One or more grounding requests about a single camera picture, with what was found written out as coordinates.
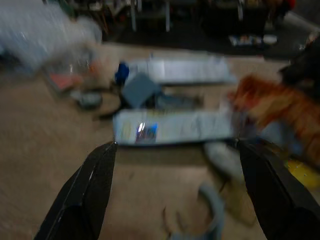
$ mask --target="red object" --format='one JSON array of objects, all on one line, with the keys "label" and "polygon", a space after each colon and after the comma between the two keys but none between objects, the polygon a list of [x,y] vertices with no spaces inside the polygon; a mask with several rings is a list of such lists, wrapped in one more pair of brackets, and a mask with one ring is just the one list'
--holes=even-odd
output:
[{"label": "red object", "polygon": [[293,9],[296,6],[296,0],[286,0],[286,1],[289,3],[291,9]]}]

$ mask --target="wooden floor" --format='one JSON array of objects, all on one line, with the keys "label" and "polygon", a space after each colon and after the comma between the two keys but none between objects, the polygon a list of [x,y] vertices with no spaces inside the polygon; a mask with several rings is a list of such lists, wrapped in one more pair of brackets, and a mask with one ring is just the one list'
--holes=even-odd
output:
[{"label": "wooden floor", "polygon": [[[150,53],[156,57],[206,55],[115,44],[96,48],[105,60],[105,79],[114,74],[120,60],[145,58]],[[277,70],[284,65],[257,58],[227,60],[238,78],[256,72],[277,80]],[[180,86],[169,91],[202,95],[205,108],[213,110],[220,98],[236,87]],[[2,86],[0,112],[0,239],[29,240],[35,236],[64,182],[87,154],[112,140],[112,122],[93,122],[90,113],[79,112],[73,103],[54,98],[40,77]],[[202,182],[217,189],[222,184],[208,167],[200,145],[120,147],[100,239],[163,240],[164,207],[173,230],[179,230],[175,220],[179,211],[188,232],[200,233],[210,220],[208,207],[197,199]],[[226,211],[223,239],[265,237],[257,221],[248,226]]]}]

